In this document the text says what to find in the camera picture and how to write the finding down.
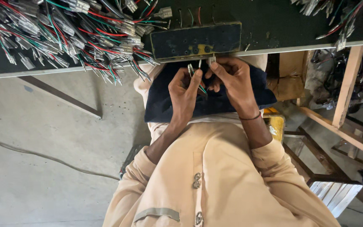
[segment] shirt button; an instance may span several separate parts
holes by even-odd
[[[201,178],[201,173],[196,173],[194,175],[194,180],[198,181]]]
[[[196,214],[196,224],[200,224],[202,220],[203,220],[203,213],[201,213],[200,211]]]
[[[197,189],[197,188],[199,188],[199,187],[200,187],[200,182],[199,182],[199,181],[195,181],[195,182],[193,183],[193,188]]]

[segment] concrete floor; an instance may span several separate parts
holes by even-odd
[[[0,79],[0,141],[117,176],[130,148],[150,142],[142,98],[132,88],[134,75],[129,75],[124,77],[123,86],[116,87],[105,84],[93,72],[36,76],[93,108],[101,108],[101,121],[25,89],[15,78]],[[287,116],[287,130],[302,125],[327,152],[340,140],[294,112],[287,102],[276,107]],[[332,117],[333,112],[321,113]],[[312,170],[321,171],[308,150],[300,157]],[[359,180],[353,166],[331,157],[350,177]],[[116,188],[115,180],[0,147],[0,226],[101,226]],[[349,207],[363,211],[357,199]],[[338,220],[343,226],[363,226],[363,214],[348,209]]]

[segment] beige kurta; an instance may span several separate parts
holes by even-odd
[[[241,125],[189,124],[157,166],[146,148],[127,167],[103,226],[340,226],[280,142],[249,157]]]

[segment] cardboard box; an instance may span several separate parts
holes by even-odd
[[[309,51],[295,51],[271,56],[267,64],[267,86],[273,91],[278,101],[304,97],[304,87],[308,62],[311,58]]]

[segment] dark blue cloth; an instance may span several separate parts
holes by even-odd
[[[170,122],[173,115],[172,101],[170,99],[168,85],[172,81],[177,71],[182,67],[192,64],[194,68],[198,68],[198,61],[184,61],[168,63],[162,72],[152,82],[148,92],[148,100],[146,102],[145,123]],[[208,70],[208,65],[203,62],[201,70],[204,75]],[[203,76],[203,82],[208,87],[215,75],[209,79]],[[267,88],[267,73],[259,68],[250,65],[250,79],[252,83],[255,100],[259,109],[267,108],[277,102],[274,93]],[[219,92],[208,90],[208,99],[203,96],[197,96],[196,107],[193,111],[193,117],[200,117],[215,113],[231,113],[236,112],[235,108],[230,104],[226,96],[226,88],[221,85]]]

